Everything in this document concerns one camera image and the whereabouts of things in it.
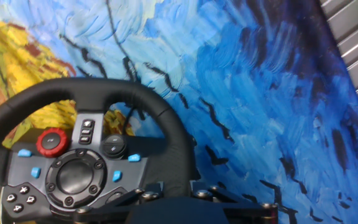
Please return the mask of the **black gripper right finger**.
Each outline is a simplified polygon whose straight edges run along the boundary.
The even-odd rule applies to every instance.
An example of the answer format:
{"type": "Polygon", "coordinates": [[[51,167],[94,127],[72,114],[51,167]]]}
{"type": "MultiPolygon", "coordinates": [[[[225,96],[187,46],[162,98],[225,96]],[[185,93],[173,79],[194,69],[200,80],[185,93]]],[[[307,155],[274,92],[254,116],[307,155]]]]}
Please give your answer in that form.
{"type": "Polygon", "coordinates": [[[217,185],[191,181],[196,213],[213,223],[278,224],[278,206],[254,203],[217,185]]]}

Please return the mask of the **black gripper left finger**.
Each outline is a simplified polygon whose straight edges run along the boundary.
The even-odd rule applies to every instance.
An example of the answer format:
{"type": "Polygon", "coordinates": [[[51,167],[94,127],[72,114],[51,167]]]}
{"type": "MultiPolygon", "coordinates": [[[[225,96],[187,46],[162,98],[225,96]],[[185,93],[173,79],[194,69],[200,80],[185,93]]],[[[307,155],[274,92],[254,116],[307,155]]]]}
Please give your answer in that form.
{"type": "Polygon", "coordinates": [[[163,182],[136,188],[98,208],[81,207],[73,214],[73,223],[118,222],[127,218],[136,206],[163,197],[163,182]]]}

